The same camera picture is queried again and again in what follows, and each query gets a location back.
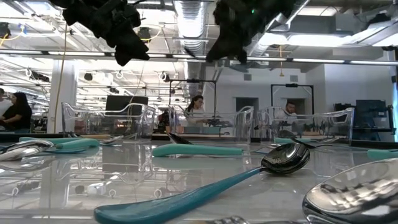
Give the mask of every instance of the utensil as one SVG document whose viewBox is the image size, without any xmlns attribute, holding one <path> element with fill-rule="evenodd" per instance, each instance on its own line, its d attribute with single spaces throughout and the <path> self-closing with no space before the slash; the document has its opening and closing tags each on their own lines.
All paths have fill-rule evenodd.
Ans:
<svg viewBox="0 0 398 224">
<path fill-rule="evenodd" d="M 176 144 L 166 144 L 163 146 L 158 146 L 152 151 L 154 157 L 163 157 L 169 155 L 212 155 L 212 156 L 241 156 L 244 152 L 258 152 L 260 149 L 265 147 L 260 147 L 259 149 L 245 151 L 241 148 L 235 147 L 219 147 L 219 146 L 204 146 L 198 144 L 192 144 L 180 136 L 172 133 L 168 133 L 172 142 Z"/>
<path fill-rule="evenodd" d="M 223 191 L 262 171 L 291 174 L 304 167 L 309 159 L 310 151 L 303 144 L 285 144 L 268 153 L 262 159 L 260 167 L 242 174 L 167 198 L 100 206 L 94 210 L 94 216 L 102 224 L 163 223 L 203 205 Z"/>
<path fill-rule="evenodd" d="M 244 218 L 237 217 L 237 216 L 232 216 L 232 217 L 228 217 L 228 218 L 222 218 L 222 219 L 213 220 L 213 221 L 197 221 L 197 222 L 193 222 L 192 224 L 221 224 L 221 223 L 227 223 L 227 224 L 250 224 Z M 269 221 L 269 222 L 262 222 L 262 223 L 258 223 L 258 224 L 302 224 L 302 223 L 293 222 L 293 221 Z"/>
<path fill-rule="evenodd" d="M 386 159 L 343 171 L 304 196 L 303 212 L 316 224 L 396 222 L 397 170 L 398 159 Z"/>
<path fill-rule="evenodd" d="M 98 147 L 100 143 L 95 139 L 87 138 L 47 138 L 47 139 L 37 139 L 30 137 L 19 138 L 19 142 L 31 141 L 31 140 L 44 140 L 53 143 L 54 148 L 61 149 L 55 153 L 76 153 L 82 150 L 86 150 L 89 147 Z"/>
<path fill-rule="evenodd" d="M 0 149 L 0 161 L 14 161 L 32 156 L 53 147 L 54 144 L 46 140 L 30 140 L 18 142 Z"/>
<path fill-rule="evenodd" d="M 372 160 L 398 158 L 398 149 L 394 150 L 370 149 L 368 150 L 368 158 Z"/>
</svg>

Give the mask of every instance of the clear acrylic container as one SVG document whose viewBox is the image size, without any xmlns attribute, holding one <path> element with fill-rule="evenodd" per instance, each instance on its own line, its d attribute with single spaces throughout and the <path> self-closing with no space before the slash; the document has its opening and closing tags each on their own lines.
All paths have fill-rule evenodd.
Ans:
<svg viewBox="0 0 398 224">
<path fill-rule="evenodd" d="M 128 140 L 150 141 L 154 129 L 155 108 L 130 103 L 120 111 L 89 110 L 62 103 L 64 134 L 129 136 Z"/>
<path fill-rule="evenodd" d="M 189 141 L 249 144 L 253 112 L 252 106 L 246 106 L 237 113 L 188 113 L 179 105 L 170 105 L 170 132 Z"/>
<path fill-rule="evenodd" d="M 290 142 L 291 137 L 302 141 L 346 139 L 351 143 L 354 108 L 313 115 L 288 114 L 281 107 L 269 107 L 257 114 L 261 142 Z"/>
</svg>

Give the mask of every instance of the woman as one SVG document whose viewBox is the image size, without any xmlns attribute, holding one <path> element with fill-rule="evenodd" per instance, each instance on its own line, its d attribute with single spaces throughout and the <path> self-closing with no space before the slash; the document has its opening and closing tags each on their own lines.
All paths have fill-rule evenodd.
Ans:
<svg viewBox="0 0 398 224">
<path fill-rule="evenodd" d="M 16 134 L 30 132 L 30 108 L 25 93 L 14 93 L 11 97 L 12 106 L 0 117 L 0 120 L 13 127 Z"/>
<path fill-rule="evenodd" d="M 203 96 L 197 95 L 192 98 L 191 103 L 188 108 L 186 108 L 186 112 L 188 112 L 188 122 L 190 126 L 203 126 L 203 123 L 207 122 L 207 119 L 203 119 L 203 115 L 205 110 L 202 108 L 203 105 Z"/>
</svg>

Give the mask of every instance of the white wall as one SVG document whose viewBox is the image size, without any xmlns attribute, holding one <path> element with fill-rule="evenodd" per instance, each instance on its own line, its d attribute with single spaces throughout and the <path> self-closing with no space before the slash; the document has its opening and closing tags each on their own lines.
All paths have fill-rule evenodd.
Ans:
<svg viewBox="0 0 398 224">
<path fill-rule="evenodd" d="M 313 85 L 315 113 L 326 112 L 325 65 L 319 65 L 307 73 L 306 81 Z"/>
<path fill-rule="evenodd" d="M 252 81 L 243 81 L 243 73 L 234 71 L 230 68 L 224 68 L 217 83 L 217 107 L 220 113 L 231 113 L 236 111 L 237 97 L 259 98 L 259 108 L 271 106 L 271 84 L 286 84 L 290 82 L 290 75 L 298 75 L 298 84 L 306 84 L 305 74 L 299 69 L 283 69 L 284 77 L 280 76 L 280 69 L 270 71 L 268 69 L 250 69 Z M 214 74 L 213 68 L 206 69 L 206 78 L 212 79 Z M 203 90 L 205 98 L 206 112 L 214 110 L 214 90 L 213 84 L 208 83 Z M 283 98 L 306 98 L 308 93 L 302 88 L 286 88 L 282 87 L 274 99 L 274 105 L 282 104 Z"/>
<path fill-rule="evenodd" d="M 392 104 L 391 75 L 386 66 L 320 65 L 307 73 L 306 81 L 314 85 L 316 113 L 334 111 L 335 103 L 355 105 L 356 100 Z"/>
</svg>

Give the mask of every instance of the yellow cable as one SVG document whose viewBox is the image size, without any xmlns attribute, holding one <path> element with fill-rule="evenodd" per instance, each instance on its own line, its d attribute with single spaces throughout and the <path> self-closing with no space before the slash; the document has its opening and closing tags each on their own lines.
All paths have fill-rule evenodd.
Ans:
<svg viewBox="0 0 398 224">
<path fill-rule="evenodd" d="M 155 36 L 153 36 L 153 37 L 151 37 L 151 38 L 148 38 L 148 39 L 141 39 L 141 40 L 143 40 L 143 41 L 150 41 L 150 40 L 152 40 L 152 39 L 158 37 L 158 36 L 160 35 L 160 33 L 162 32 L 161 26 L 158 26 L 158 25 L 143 25 L 143 27 L 145 27 L 145 26 L 157 26 L 157 27 L 159 28 L 159 30 L 157 31 L 157 34 L 156 34 Z"/>
<path fill-rule="evenodd" d="M 68 34 L 67 30 L 68 30 L 68 24 L 65 24 L 65 37 L 64 37 L 65 41 L 63 43 L 61 74 L 60 74 L 60 81 L 58 82 L 57 100 L 55 100 L 54 134 L 56 133 L 56 128 L 57 128 L 57 111 L 58 111 L 58 101 L 60 99 L 60 92 L 61 92 L 61 83 L 62 83 L 62 75 L 63 75 L 63 64 L 65 63 L 65 54 L 67 53 L 67 34 Z"/>
<path fill-rule="evenodd" d="M 15 40 L 15 39 L 18 39 L 23 33 L 24 33 L 24 28 L 22 27 L 22 28 L 21 28 L 21 32 L 20 32 L 16 37 L 7 39 L 8 34 L 6 34 L 6 35 L 4 36 L 4 38 L 0 38 L 0 40 L 1 40 L 1 42 L 0 42 L 0 47 L 2 46 L 2 44 L 4 43 L 4 41 L 6 41 L 6 40 Z"/>
</svg>

